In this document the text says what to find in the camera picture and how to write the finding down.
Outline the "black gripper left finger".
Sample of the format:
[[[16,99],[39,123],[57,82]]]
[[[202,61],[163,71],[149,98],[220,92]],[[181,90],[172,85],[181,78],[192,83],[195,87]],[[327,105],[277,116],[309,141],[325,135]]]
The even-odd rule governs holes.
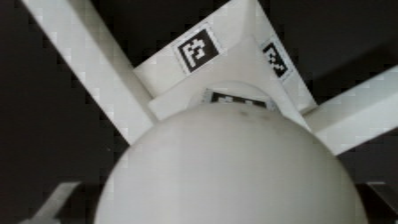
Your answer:
[[[96,186],[60,182],[34,215],[18,224],[92,224]]]

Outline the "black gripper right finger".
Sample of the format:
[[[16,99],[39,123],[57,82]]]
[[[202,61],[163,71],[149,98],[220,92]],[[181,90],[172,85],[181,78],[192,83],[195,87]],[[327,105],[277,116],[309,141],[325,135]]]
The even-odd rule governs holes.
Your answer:
[[[369,224],[398,224],[398,193],[385,182],[361,184]]]

